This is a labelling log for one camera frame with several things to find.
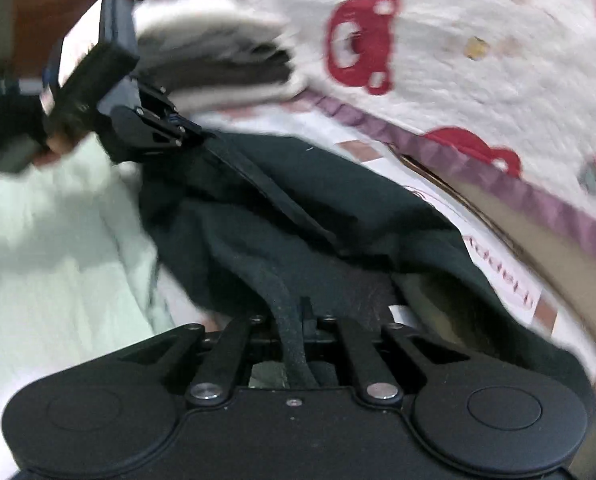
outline white screen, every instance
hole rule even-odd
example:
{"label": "white screen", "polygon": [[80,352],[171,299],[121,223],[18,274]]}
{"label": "white screen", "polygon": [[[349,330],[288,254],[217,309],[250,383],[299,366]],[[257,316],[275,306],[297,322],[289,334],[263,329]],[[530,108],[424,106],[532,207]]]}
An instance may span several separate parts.
{"label": "white screen", "polygon": [[76,66],[100,39],[100,12],[102,0],[98,0],[84,13],[78,23],[68,32],[62,41],[58,84],[62,87],[73,74]]}

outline person's hand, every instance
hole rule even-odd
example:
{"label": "person's hand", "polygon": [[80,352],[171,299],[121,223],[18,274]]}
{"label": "person's hand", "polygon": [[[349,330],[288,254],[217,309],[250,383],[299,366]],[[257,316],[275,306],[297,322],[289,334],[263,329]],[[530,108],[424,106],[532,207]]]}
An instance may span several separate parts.
{"label": "person's hand", "polygon": [[38,155],[34,159],[33,164],[37,167],[41,167],[57,162],[63,155],[71,153],[78,145],[78,142],[84,139],[87,135],[88,133],[70,136],[63,132],[52,134],[52,136],[47,139],[49,151]]}

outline purple trim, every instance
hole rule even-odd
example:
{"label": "purple trim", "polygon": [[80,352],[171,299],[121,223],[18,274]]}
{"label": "purple trim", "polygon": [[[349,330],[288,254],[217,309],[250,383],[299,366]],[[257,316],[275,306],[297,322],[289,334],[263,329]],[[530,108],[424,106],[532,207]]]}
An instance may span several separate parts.
{"label": "purple trim", "polygon": [[339,99],[313,90],[306,90],[300,98],[341,124],[354,126],[368,137],[392,145],[398,153],[414,157],[431,170],[479,186],[537,223],[575,241],[585,253],[596,258],[596,220],[545,190],[454,148],[378,119]]}

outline metal screw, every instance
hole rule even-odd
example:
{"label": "metal screw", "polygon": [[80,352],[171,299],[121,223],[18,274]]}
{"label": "metal screw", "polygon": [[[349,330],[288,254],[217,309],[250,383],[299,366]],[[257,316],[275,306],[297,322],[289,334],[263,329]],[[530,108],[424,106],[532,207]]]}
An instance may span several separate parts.
{"label": "metal screw", "polygon": [[222,388],[213,383],[200,383],[191,388],[191,395],[201,400],[217,399],[222,395]]}
{"label": "metal screw", "polygon": [[393,397],[398,395],[398,386],[389,383],[374,383],[367,386],[367,393],[374,399],[393,399]]}

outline small screw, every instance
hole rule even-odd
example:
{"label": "small screw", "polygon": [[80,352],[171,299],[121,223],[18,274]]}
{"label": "small screw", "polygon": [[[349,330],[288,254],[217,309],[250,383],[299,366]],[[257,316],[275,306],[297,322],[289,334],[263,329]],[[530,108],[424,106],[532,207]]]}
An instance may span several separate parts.
{"label": "small screw", "polygon": [[191,395],[201,400],[217,399],[222,395],[222,388],[213,383],[200,383],[191,388]]}
{"label": "small screw", "polygon": [[398,395],[398,386],[389,383],[374,383],[367,386],[367,393],[374,399],[389,400]]}

